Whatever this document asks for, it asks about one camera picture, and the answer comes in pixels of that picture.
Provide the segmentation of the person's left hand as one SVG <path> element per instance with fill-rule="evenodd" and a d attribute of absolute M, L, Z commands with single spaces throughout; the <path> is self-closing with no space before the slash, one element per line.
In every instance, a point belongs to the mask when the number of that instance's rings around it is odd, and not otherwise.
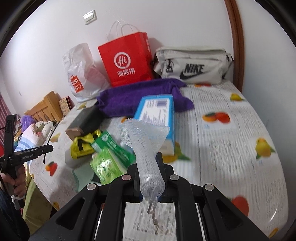
<path fill-rule="evenodd" d="M 4 182 L 3 188 L 8 191 L 10 186 L 13 187 L 14 194 L 19 198 L 23 198 L 26 193 L 26 169 L 24 165 L 20 165 L 17 169 L 17 178 L 12 178 L 9 174 L 1 173 Z"/>

